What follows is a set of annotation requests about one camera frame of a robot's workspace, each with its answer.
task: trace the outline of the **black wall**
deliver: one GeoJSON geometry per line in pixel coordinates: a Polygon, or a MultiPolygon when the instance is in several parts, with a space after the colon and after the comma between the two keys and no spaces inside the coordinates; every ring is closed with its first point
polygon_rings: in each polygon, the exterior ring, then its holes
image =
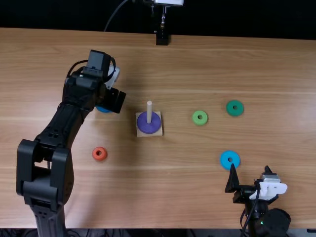
{"type": "MultiPolygon", "coordinates": [[[[127,2],[108,31],[152,33],[151,10],[127,2]]],[[[122,0],[0,0],[0,27],[102,31],[122,0]]],[[[316,39],[316,1],[185,0],[170,8],[172,34],[316,39]]]]}

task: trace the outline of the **cable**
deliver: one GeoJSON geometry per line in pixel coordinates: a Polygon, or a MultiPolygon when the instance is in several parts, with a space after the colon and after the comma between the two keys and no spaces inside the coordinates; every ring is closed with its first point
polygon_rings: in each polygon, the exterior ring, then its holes
{"type": "Polygon", "coordinates": [[[112,13],[112,15],[110,16],[110,18],[108,19],[108,22],[107,22],[107,24],[106,24],[106,26],[104,27],[104,30],[103,30],[104,32],[107,31],[108,26],[109,26],[109,24],[110,24],[112,18],[115,16],[115,14],[118,12],[118,10],[119,10],[125,3],[127,3],[127,2],[128,2],[128,0],[124,0],[124,1],[121,2],[120,5],[117,6],[117,8],[115,9],[115,11],[112,13]]]}
{"type": "Polygon", "coordinates": [[[241,214],[241,216],[240,216],[240,226],[241,226],[241,229],[243,228],[243,226],[242,226],[242,220],[243,220],[243,217],[245,216],[245,213],[246,213],[246,210],[244,209],[243,211],[242,211],[242,214],[241,214]]]}
{"type": "Polygon", "coordinates": [[[67,77],[70,76],[70,73],[73,71],[73,69],[75,68],[75,66],[77,66],[77,65],[80,64],[80,63],[86,63],[86,62],[88,62],[88,60],[82,60],[82,61],[79,61],[79,62],[76,62],[75,64],[73,64],[73,65],[71,66],[71,68],[69,69],[68,73],[67,73],[67,77]]]}
{"type": "Polygon", "coordinates": [[[87,234],[86,234],[86,236],[85,236],[85,237],[88,237],[89,232],[90,232],[90,229],[88,229],[87,234]]]}
{"type": "Polygon", "coordinates": [[[69,231],[74,232],[77,236],[80,237],[80,235],[77,231],[74,231],[73,229],[69,229],[67,232],[69,232],[69,231]]]}
{"type": "Polygon", "coordinates": [[[248,215],[248,217],[247,217],[247,219],[246,219],[246,222],[245,222],[245,224],[243,225],[243,228],[242,228],[240,237],[243,237],[243,236],[245,235],[245,231],[246,231],[247,225],[248,225],[248,223],[249,223],[249,220],[250,220],[250,218],[251,218],[252,213],[253,213],[254,210],[255,210],[255,206],[256,206],[256,204],[257,204],[257,202],[258,202],[258,200],[259,200],[259,195],[260,195],[260,187],[257,189],[257,195],[256,195],[255,202],[253,203],[253,206],[252,206],[252,208],[251,208],[251,210],[250,210],[250,212],[249,212],[249,215],[248,215]]]}
{"type": "Polygon", "coordinates": [[[189,229],[189,230],[190,230],[193,237],[197,237],[197,235],[194,233],[194,231],[192,229],[189,229]]]}

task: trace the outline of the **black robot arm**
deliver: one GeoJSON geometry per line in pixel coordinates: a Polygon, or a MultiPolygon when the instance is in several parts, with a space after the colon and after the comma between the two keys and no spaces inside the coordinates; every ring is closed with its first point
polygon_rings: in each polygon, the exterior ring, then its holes
{"type": "Polygon", "coordinates": [[[104,84],[114,73],[108,76],[111,61],[115,71],[110,55],[92,50],[85,67],[68,73],[49,125],[34,141],[22,140],[18,147],[16,191],[34,212],[39,237],[68,236],[64,205],[74,184],[71,146],[84,119],[95,106],[120,112],[126,94],[104,84]],[[51,162],[51,169],[35,165],[43,160],[51,162]]]}

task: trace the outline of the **dark green ring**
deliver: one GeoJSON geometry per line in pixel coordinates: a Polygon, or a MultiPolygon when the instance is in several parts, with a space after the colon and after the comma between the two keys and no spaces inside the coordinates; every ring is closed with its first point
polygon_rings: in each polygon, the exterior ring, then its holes
{"type": "Polygon", "coordinates": [[[238,100],[232,100],[226,105],[227,113],[231,116],[239,116],[243,113],[243,104],[238,100]]]}

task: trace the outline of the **orange ring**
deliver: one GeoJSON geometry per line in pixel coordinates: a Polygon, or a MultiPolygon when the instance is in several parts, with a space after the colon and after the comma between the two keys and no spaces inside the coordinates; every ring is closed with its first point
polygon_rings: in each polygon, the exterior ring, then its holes
{"type": "Polygon", "coordinates": [[[104,160],[107,156],[107,150],[105,150],[103,147],[96,147],[92,152],[92,157],[98,161],[104,160]]]}

